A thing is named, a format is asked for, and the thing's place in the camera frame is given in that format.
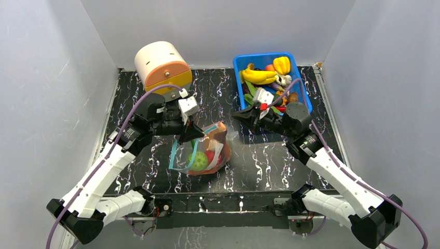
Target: bunch of bananas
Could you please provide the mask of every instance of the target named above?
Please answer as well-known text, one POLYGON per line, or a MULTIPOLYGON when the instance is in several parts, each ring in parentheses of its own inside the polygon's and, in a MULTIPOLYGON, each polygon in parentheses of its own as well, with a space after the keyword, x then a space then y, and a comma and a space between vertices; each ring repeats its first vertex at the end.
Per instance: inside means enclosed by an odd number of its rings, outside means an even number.
POLYGON ((257 71, 254 70, 255 66, 253 63, 247 65, 245 70, 241 71, 241 76, 255 85, 266 85, 274 82, 277 78, 277 72, 273 71, 257 71))

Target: red fruit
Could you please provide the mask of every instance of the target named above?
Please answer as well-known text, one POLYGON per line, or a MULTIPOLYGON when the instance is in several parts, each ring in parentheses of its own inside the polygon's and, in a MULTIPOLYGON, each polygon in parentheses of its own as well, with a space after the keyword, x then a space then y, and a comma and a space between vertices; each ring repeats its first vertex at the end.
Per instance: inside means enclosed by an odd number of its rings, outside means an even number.
MULTIPOLYGON (((207 151, 205 151, 205 155, 208 158, 208 165, 211 164, 211 162, 212 162, 212 160, 214 159, 214 156, 215 156, 215 151, 207 150, 207 151)), ((222 162, 222 154, 219 155, 217 164, 219 164, 221 162, 222 162)))
POLYGON ((273 71, 273 72, 275 72, 275 68, 273 67, 272 64, 270 64, 270 65, 267 65, 267 66, 264 68, 264 71, 273 71))

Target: clear ziplock bag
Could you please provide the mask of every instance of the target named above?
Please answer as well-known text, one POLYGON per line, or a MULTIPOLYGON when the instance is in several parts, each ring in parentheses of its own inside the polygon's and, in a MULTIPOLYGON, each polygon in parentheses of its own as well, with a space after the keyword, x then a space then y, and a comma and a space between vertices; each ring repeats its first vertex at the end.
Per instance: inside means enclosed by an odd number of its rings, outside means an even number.
POLYGON ((204 127, 205 136, 179 146, 174 141, 168 169, 188 175, 217 172, 231 157, 231 134, 222 122, 204 127))

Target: marble tabletop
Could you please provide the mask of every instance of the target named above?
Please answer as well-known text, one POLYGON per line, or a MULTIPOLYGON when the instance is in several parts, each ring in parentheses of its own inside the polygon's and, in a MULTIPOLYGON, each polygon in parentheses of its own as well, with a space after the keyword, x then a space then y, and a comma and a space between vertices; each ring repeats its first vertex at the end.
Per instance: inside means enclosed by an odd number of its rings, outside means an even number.
MULTIPOLYGON (((335 135, 311 66, 298 68, 306 82, 313 106, 312 117, 335 154, 341 158, 335 135)), ((200 127, 222 121, 230 131, 237 131, 230 161, 217 173, 191 176, 169 170, 173 136, 153 137, 139 156, 115 179, 106 195, 118 195, 142 185, 154 193, 228 192, 296 190, 304 183, 318 189, 331 186, 315 172, 301 164, 283 146, 285 138, 277 134, 250 134, 231 113, 239 109, 237 84, 232 68, 197 69, 192 71, 190 92, 197 92, 200 111, 196 123, 200 127)), ((121 72, 108 120, 105 139, 145 93, 136 72, 121 72)))

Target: blue plastic bin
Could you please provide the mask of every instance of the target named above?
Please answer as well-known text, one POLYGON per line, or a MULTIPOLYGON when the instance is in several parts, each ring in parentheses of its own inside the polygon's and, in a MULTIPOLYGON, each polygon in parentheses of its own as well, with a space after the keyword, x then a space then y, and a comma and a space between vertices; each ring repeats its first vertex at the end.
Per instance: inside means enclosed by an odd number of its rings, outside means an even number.
MULTIPOLYGON (((249 63, 254 63, 255 68, 260 68, 261 70, 264 70, 264 68, 267 65, 270 65, 273 63, 273 60, 275 58, 282 57, 282 56, 287 56, 290 60, 291 71, 290 71, 289 75, 292 77, 292 80, 294 80, 296 78, 301 79, 301 76, 299 75, 298 67, 296 66, 296 63, 295 63, 295 59, 293 58, 293 55, 291 53, 287 53, 287 52, 255 53, 255 54, 244 54, 244 55, 237 56, 234 58, 233 65, 234 65, 235 77, 237 79, 238 95, 240 97, 240 106, 241 106, 242 110, 245 109, 248 106, 248 104, 244 101, 243 87, 241 86, 239 71, 246 69, 249 63)), ((301 103, 304 103, 303 96, 301 95, 301 89, 299 87, 303 87, 304 93, 306 95, 307 108, 308 108, 309 112, 312 112, 312 104, 310 103, 309 96, 306 94, 306 88, 304 87, 304 83, 302 80, 301 80, 301 84, 295 84, 291 88, 290 92, 298 93, 298 100, 301 103)), ((275 90, 273 90, 269 87, 265 87, 265 89, 271 93, 276 92, 275 90)))

